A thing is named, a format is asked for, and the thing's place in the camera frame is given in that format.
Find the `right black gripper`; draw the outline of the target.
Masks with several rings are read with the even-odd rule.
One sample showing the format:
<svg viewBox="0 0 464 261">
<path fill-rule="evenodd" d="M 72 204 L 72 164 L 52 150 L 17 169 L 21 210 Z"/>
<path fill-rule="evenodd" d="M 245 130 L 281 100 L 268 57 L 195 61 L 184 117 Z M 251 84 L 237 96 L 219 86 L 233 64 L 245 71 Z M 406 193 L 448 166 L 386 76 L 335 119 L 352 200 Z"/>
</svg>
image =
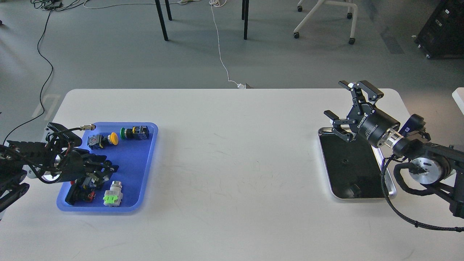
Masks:
<svg viewBox="0 0 464 261">
<path fill-rule="evenodd" d="M 399 121 L 376 108 L 376 102 L 384 97 L 384 92 L 366 80 L 356 83 L 342 80 L 339 85 L 352 95 L 353 107 L 348 119 L 340 119 L 331 110 L 324 111 L 325 116 L 332 120 L 332 132 L 338 137 L 345 142 L 352 142 L 360 136 L 371 146 L 379 148 L 384 144 L 388 130 L 399 130 Z M 351 132 L 343 129 L 342 125 L 349 125 Z"/>
</svg>

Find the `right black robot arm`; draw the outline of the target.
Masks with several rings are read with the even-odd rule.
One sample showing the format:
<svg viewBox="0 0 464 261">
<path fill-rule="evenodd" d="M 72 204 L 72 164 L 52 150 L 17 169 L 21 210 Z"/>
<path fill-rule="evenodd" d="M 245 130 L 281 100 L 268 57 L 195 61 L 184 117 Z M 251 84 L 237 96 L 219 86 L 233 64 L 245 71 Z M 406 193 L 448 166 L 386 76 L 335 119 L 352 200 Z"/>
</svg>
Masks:
<svg viewBox="0 0 464 261">
<path fill-rule="evenodd" d="M 417 196 L 437 195 L 449 203 L 453 216 L 463 218 L 463 152 L 451 145 L 432 143 L 423 117 L 413 114 L 401 126 L 399 121 L 378 109 L 376 102 L 384 93 L 368 81 L 342 80 L 339 85 L 352 96 L 350 112 L 345 119 L 330 110 L 324 114 L 331 120 L 334 134 L 345 142 L 361 138 L 374 148 L 386 145 L 392 150 L 382 160 L 380 173 L 382 192 L 391 209 L 416 228 L 462 232 L 463 227 L 429 225 L 399 212 L 386 193 L 385 172 L 389 163 L 396 161 L 393 176 L 402 190 Z"/>
</svg>

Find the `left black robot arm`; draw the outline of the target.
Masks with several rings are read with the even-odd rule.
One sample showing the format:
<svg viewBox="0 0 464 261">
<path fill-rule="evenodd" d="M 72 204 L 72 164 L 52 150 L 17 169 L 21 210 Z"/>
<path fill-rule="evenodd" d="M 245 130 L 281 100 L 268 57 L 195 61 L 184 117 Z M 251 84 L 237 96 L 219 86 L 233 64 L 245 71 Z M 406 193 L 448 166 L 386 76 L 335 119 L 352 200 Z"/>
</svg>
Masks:
<svg viewBox="0 0 464 261">
<path fill-rule="evenodd" d="M 50 122 L 45 142 L 9 141 L 7 146 L 1 145 L 1 214 L 28 191 L 25 166 L 43 183 L 70 182 L 66 203 L 92 202 L 95 191 L 119 168 L 105 155 L 80 148 L 82 140 L 74 131 L 95 127 L 90 124 L 68 129 Z"/>
</svg>

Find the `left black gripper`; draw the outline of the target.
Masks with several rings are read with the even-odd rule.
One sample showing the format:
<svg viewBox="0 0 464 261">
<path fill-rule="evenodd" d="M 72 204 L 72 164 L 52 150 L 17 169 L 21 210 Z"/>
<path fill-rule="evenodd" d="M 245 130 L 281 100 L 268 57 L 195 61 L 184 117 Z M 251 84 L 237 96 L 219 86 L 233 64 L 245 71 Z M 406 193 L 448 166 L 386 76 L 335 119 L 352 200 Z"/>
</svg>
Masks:
<svg viewBox="0 0 464 261">
<path fill-rule="evenodd" d="M 95 180 L 109 181 L 119 165 L 115 165 L 104 155 L 82 151 L 71 151 L 66 156 L 58 155 L 55 160 L 58 177 L 54 182 L 75 181 L 91 177 Z"/>
</svg>

